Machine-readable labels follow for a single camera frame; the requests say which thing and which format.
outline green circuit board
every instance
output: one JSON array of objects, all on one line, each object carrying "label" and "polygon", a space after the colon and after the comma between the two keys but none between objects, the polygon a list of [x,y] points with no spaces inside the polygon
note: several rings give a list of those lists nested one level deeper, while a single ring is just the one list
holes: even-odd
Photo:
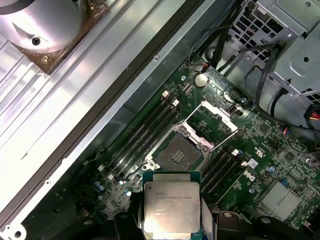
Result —
[{"label": "green circuit board", "polygon": [[[201,63],[202,60],[198,58],[196,62]],[[196,87],[194,79],[200,69],[183,64],[171,76],[103,153],[100,160],[102,170],[90,174],[83,184],[74,189],[75,196],[94,214],[99,211],[102,215],[110,216],[126,210],[129,206],[126,192],[142,190],[141,166],[148,152],[155,148],[174,124],[181,123],[205,100],[229,114],[239,132],[211,153],[206,163],[207,172],[202,169],[202,192],[210,194],[221,210],[238,212],[249,221],[260,215],[269,215],[283,218],[292,227],[300,228],[320,204],[320,172],[309,165],[309,161],[316,159],[290,150],[280,126],[257,113],[253,103],[216,70],[209,68],[205,73],[209,83],[204,88]],[[168,103],[176,101],[174,107],[164,104],[164,93],[170,97],[167,97]],[[200,107],[187,123],[196,130],[197,135],[213,145],[219,144],[232,133],[220,116],[204,107]],[[174,136],[170,135],[159,146],[153,155],[155,159]],[[305,149],[292,136],[289,140],[295,148]],[[231,154],[233,150],[239,151],[236,157]],[[221,158],[222,152],[225,153],[224,158],[232,162],[232,167],[223,175],[222,181],[213,185],[210,182],[211,175],[220,168],[210,172],[210,167]],[[199,170],[198,166],[203,166],[204,161],[200,157],[188,170]],[[277,191],[272,188],[276,183],[281,183],[277,185]],[[97,185],[103,186],[103,190],[98,190]],[[277,205],[277,202],[270,203],[264,197],[267,193],[282,192],[282,200],[295,202],[289,214],[281,209],[271,209],[268,205]]]}]

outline chip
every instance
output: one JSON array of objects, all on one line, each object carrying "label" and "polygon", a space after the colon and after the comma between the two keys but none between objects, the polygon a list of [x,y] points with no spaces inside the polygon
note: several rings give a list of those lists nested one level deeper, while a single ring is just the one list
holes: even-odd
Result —
[{"label": "chip", "polygon": [[156,161],[167,171],[187,171],[201,156],[200,150],[177,133]]},{"label": "chip", "polygon": [[288,161],[292,161],[295,158],[295,155],[291,152],[288,152],[285,156],[285,159],[287,159]]},{"label": "chip", "polygon": [[268,130],[269,130],[269,126],[267,124],[262,124],[260,127],[259,127],[259,130],[262,132],[262,133],[266,133]]}]

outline black cable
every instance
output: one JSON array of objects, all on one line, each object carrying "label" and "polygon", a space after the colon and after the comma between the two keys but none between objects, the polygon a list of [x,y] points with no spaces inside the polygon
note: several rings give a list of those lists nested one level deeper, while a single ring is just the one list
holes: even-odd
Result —
[{"label": "black cable", "polygon": [[285,88],[281,88],[280,91],[278,92],[278,94],[275,96],[275,98],[273,99],[273,102],[271,104],[271,108],[270,108],[270,115],[272,117],[275,116],[275,108],[276,108],[276,105],[279,101],[279,99],[283,96],[283,95],[286,95],[288,93],[288,91],[285,89]]},{"label": "black cable", "polygon": [[222,72],[226,67],[231,65],[231,63],[237,58],[237,55],[232,55],[226,62],[223,64],[219,69],[217,70],[218,72]]},{"label": "black cable", "polygon": [[211,66],[216,69],[217,66],[218,66],[218,63],[220,62],[221,60],[221,56],[222,56],[222,52],[225,48],[225,43],[228,39],[228,32],[229,32],[229,29],[225,29],[222,31],[222,33],[220,34],[220,37],[219,37],[219,40],[218,40],[218,43],[216,45],[216,49],[212,55],[212,58],[210,60],[210,63],[211,63]]},{"label": "black cable", "polygon": [[[233,12],[231,12],[231,14],[227,18],[228,23],[233,23],[236,20],[237,16],[240,14],[240,12],[242,10],[241,3],[242,3],[242,0],[241,1],[239,0],[238,3],[235,4],[235,10]],[[221,56],[222,56],[223,50],[225,48],[225,43],[228,39],[230,28],[231,28],[231,26],[227,29],[224,29],[221,32],[218,43],[216,45],[216,49],[215,49],[213,56],[212,56],[212,59],[210,61],[211,66],[215,69],[217,68],[218,63],[221,60]]]},{"label": "black cable", "polygon": [[314,126],[313,126],[312,123],[311,123],[310,118],[306,118],[306,119],[305,119],[305,124],[308,126],[308,128],[310,128],[310,129],[315,129]]},{"label": "black cable", "polygon": [[263,110],[261,107],[256,107],[256,110],[262,114],[265,118],[269,119],[270,121],[276,122],[280,125],[283,126],[287,126],[291,129],[297,129],[297,130],[302,130],[302,131],[306,131],[306,132],[311,132],[311,133],[316,133],[316,134],[320,134],[320,130],[316,130],[316,129],[310,129],[307,127],[303,127],[303,126],[298,126],[298,125],[294,125],[291,123],[287,123],[285,121],[282,121],[278,118],[275,118],[274,116],[269,115],[269,113],[267,113],[265,110]]},{"label": "black cable", "polygon": [[244,81],[243,81],[243,88],[244,88],[244,91],[245,91],[245,94],[247,95],[247,97],[249,98],[250,95],[248,93],[248,77],[254,72],[255,69],[259,69],[261,72],[263,71],[263,69],[258,66],[258,65],[254,65],[250,71],[248,71],[248,73],[244,76]]},{"label": "black cable", "polygon": [[191,49],[189,51],[188,54],[188,58],[187,58],[187,63],[190,66],[202,66],[203,64],[191,64],[191,55],[194,53],[194,50],[196,48],[196,45],[198,43],[198,41],[201,39],[201,37],[206,33],[206,32],[210,32],[210,31],[216,31],[216,30],[221,30],[221,29],[225,29],[225,28],[229,28],[231,25],[225,25],[225,26],[215,26],[215,27],[211,27],[208,29],[203,30],[202,32],[200,32],[199,36],[195,39],[195,41],[193,42]]},{"label": "black cable", "polygon": [[[246,95],[248,96],[248,98],[250,98],[249,94],[248,94],[248,89],[247,89],[247,81],[248,81],[248,77],[252,74],[252,72],[258,68],[259,70],[263,71],[263,69],[261,67],[259,67],[258,65],[254,65],[250,71],[245,75],[244,77],[244,90],[246,92]],[[282,121],[278,118],[275,118],[274,116],[269,115],[269,113],[267,113],[265,110],[263,110],[260,106],[255,106],[255,109],[262,114],[265,118],[269,119],[272,122],[276,122],[280,125],[283,126],[287,126],[290,127],[291,129],[297,129],[297,130],[302,130],[302,131],[306,131],[306,132],[311,132],[311,133],[315,133],[315,134],[320,134],[320,130],[316,130],[316,129],[310,129],[307,127],[303,127],[303,126],[298,126],[298,125],[294,125],[285,121]]]},{"label": "black cable", "polygon": [[[235,18],[232,20],[232,16],[235,14],[235,12],[239,9],[239,7],[241,7],[241,3],[243,1],[242,0],[236,0],[234,1],[232,7],[230,8],[230,10],[225,14],[225,16],[227,16],[221,23],[222,26],[228,25],[228,24],[232,24],[235,21],[235,18],[237,16],[235,16]],[[208,38],[202,43],[202,45],[199,47],[198,49],[198,55],[202,56],[204,54],[204,52],[207,50],[207,48],[210,46],[210,44],[212,44],[214,42],[214,40],[216,40],[216,38],[222,33],[222,30],[217,30],[212,32]]]},{"label": "black cable", "polygon": [[259,80],[258,85],[256,87],[256,93],[255,93],[255,107],[256,108],[258,108],[260,106],[260,99],[261,99],[262,90],[264,88],[267,76],[268,76],[273,64],[276,61],[277,55],[278,55],[278,48],[274,47],[271,50],[270,57],[265,64],[265,67],[262,71],[260,80]]},{"label": "black cable", "polygon": [[287,144],[287,146],[288,146],[291,150],[293,150],[294,152],[296,152],[296,153],[299,153],[299,154],[307,154],[307,155],[313,155],[313,154],[320,153],[320,150],[315,150],[315,151],[300,151],[300,150],[298,150],[298,149],[295,149],[295,148],[291,145],[291,143],[290,143],[290,141],[289,141],[289,139],[288,139],[288,137],[287,137],[287,134],[283,134],[283,138],[284,138],[284,141],[285,141],[285,143]]},{"label": "black cable", "polygon": [[245,49],[241,49],[237,51],[234,55],[232,55],[224,65],[222,65],[217,71],[222,72],[227,66],[229,66],[239,55],[245,52],[253,52],[253,51],[260,51],[260,50],[268,50],[272,49],[275,45],[274,44],[265,44],[260,46],[248,47]]}]

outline capacitor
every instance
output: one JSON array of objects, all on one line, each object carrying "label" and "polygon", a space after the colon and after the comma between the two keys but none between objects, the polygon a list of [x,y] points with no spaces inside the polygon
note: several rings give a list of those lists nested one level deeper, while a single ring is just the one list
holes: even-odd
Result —
[{"label": "capacitor", "polygon": [[247,101],[248,101],[247,98],[245,98],[245,97],[241,98],[241,103],[245,104]]},{"label": "capacitor", "polygon": [[204,88],[209,82],[209,78],[203,73],[198,74],[194,79],[194,85],[198,88]]},{"label": "capacitor", "polygon": [[132,189],[129,188],[126,192],[125,192],[125,195],[127,195],[128,197],[130,197],[132,194]]},{"label": "capacitor", "polygon": [[318,161],[310,161],[309,164],[312,168],[320,168],[320,162]]},{"label": "capacitor", "polygon": [[266,170],[269,172],[269,173],[274,173],[276,171],[276,168],[274,166],[267,166],[266,167]]},{"label": "capacitor", "polygon": [[102,192],[102,191],[105,189],[105,187],[102,186],[102,185],[100,185],[100,186],[98,187],[98,189],[99,189],[100,192]]}]

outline motherboard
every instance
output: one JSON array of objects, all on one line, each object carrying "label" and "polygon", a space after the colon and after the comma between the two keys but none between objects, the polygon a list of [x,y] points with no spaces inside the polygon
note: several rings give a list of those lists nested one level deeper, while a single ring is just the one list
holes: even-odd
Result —
[{"label": "motherboard", "polygon": [[[183,64],[146,104],[72,192],[104,221],[126,211],[148,171],[200,171],[201,193],[246,221],[272,216],[295,229],[320,204],[316,158],[296,153],[284,129],[201,58]],[[291,145],[306,148],[293,136]]]}]

